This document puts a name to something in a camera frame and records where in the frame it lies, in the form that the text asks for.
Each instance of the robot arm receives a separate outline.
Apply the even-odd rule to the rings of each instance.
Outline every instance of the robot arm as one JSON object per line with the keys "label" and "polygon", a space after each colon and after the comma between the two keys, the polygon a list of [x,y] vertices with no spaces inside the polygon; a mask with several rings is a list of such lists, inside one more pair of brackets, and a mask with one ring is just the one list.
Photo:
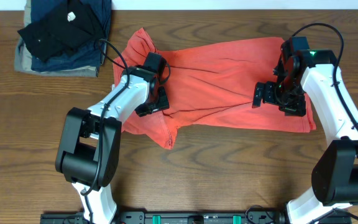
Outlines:
{"label": "robot arm", "polygon": [[[116,171],[119,157],[121,124],[133,111],[139,116],[169,108],[165,89],[160,79],[166,61],[158,54],[149,53],[143,65],[129,67],[120,83],[99,103],[87,110],[73,108],[67,114],[56,159],[56,170],[65,175],[81,197],[84,218],[93,223],[111,223],[117,210],[112,199],[110,181]],[[99,120],[105,103],[117,97],[104,114],[103,158],[98,183],[87,196],[98,165],[98,148],[83,144],[81,138],[99,139]]]}
{"label": "robot arm", "polygon": [[[277,82],[258,83],[254,108],[260,101],[278,105],[295,116],[306,113],[306,92],[324,128],[327,150],[313,169],[312,187],[287,204],[290,223],[311,223],[329,215],[334,208],[358,204],[358,131],[347,115],[333,86],[336,58],[330,50],[310,50],[305,37],[292,37],[282,45],[282,55],[274,72]],[[358,110],[336,71],[338,87],[351,114]]]}

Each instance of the wooden table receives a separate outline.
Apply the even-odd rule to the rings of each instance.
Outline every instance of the wooden table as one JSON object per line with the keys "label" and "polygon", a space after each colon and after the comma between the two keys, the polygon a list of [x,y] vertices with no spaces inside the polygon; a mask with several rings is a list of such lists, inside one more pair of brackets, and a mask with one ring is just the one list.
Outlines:
{"label": "wooden table", "polygon": [[[119,11],[109,40],[123,50],[141,27],[160,50],[228,40],[287,39],[310,22],[327,22],[343,34],[344,81],[358,107],[358,11]],[[80,198],[55,171],[63,122],[72,107],[87,108],[109,91],[112,66],[98,78],[55,78],[13,71],[23,12],[0,12],[0,223],[38,223],[40,214],[77,211]],[[323,27],[303,32],[314,48],[337,53],[339,41]],[[318,128],[309,134],[189,126],[174,150],[147,136],[122,135],[112,181],[119,205],[147,210],[242,210],[282,207],[311,184],[326,149]],[[351,208],[358,215],[358,207]]]}

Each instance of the orange shirt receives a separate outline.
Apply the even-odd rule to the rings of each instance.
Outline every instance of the orange shirt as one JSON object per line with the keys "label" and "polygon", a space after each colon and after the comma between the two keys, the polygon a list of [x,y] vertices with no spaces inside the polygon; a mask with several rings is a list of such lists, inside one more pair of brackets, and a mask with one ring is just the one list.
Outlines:
{"label": "orange shirt", "polygon": [[[307,95],[304,117],[285,116],[277,106],[269,104],[252,109],[256,83],[276,81],[272,70],[282,43],[281,38],[268,37],[160,51],[145,30],[138,30],[122,56],[128,66],[142,65],[149,52],[167,60],[171,76],[164,87],[170,108],[141,118],[133,112],[122,130],[146,134],[165,149],[172,149],[178,129],[191,124],[295,133],[316,129]],[[115,61],[123,65],[120,58]],[[122,68],[113,66],[114,81],[119,83]]]}

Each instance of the blue jeans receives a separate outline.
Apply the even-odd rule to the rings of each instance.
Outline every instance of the blue jeans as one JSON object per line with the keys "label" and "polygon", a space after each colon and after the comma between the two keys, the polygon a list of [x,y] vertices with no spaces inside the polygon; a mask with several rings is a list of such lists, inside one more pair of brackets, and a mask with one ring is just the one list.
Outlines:
{"label": "blue jeans", "polygon": [[[31,2],[31,21],[41,20],[54,7],[63,1],[69,0],[32,0]],[[83,4],[90,4],[95,16],[104,30],[107,38],[111,23],[111,0],[80,0]],[[37,72],[53,72],[60,70],[70,70],[84,66],[99,67],[104,61],[104,56],[98,49],[97,42],[89,42],[77,49],[76,53],[69,57],[66,53],[60,56],[51,57],[43,62],[36,57],[32,57],[31,69]]]}

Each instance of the green connector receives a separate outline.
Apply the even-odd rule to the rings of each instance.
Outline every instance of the green connector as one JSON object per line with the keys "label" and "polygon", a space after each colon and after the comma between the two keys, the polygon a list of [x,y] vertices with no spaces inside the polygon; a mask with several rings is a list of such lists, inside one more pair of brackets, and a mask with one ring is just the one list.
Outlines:
{"label": "green connector", "polygon": [[233,224],[241,224],[241,216],[233,215]]}
{"label": "green connector", "polygon": [[153,224],[161,224],[161,216],[153,215]]}

